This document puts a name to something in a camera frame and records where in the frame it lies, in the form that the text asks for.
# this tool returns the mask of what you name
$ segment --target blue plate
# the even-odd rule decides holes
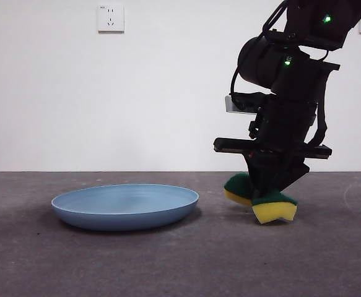
[[[162,184],[119,184],[62,194],[52,200],[64,222],[90,230],[129,231],[164,226],[196,206],[198,193]]]

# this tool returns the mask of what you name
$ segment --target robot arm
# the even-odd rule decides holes
[[[286,9],[285,30],[271,30]],[[256,114],[249,127],[253,140],[218,138],[214,148],[244,156],[251,200],[281,191],[308,173],[306,158],[327,159],[332,154],[321,145],[327,130],[324,94],[330,73],[340,65],[324,62],[326,57],[311,59],[299,46],[328,52],[342,48],[360,19],[361,0],[286,0],[264,24],[260,36],[242,48],[226,104],[227,111]],[[238,74],[271,93],[235,92]],[[316,113],[318,129],[305,143]]]

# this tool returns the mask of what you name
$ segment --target green scouring pad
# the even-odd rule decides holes
[[[249,175],[238,173],[230,178],[224,185],[227,198],[252,206],[253,212],[261,224],[284,218],[292,221],[297,211],[297,201],[273,190],[264,197],[251,199]]]

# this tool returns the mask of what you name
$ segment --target green led light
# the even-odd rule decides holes
[[[325,24],[331,22],[331,16],[328,15],[328,14],[326,14],[326,17],[324,17],[323,22],[324,22]]]

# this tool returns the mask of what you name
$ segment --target white wall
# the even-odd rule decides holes
[[[252,116],[224,95],[273,0],[123,0],[126,32],[99,35],[111,1],[0,0],[0,171],[244,170],[213,152]],[[311,170],[361,170],[361,35],[328,61],[334,155]],[[238,80],[239,91],[258,87]]]

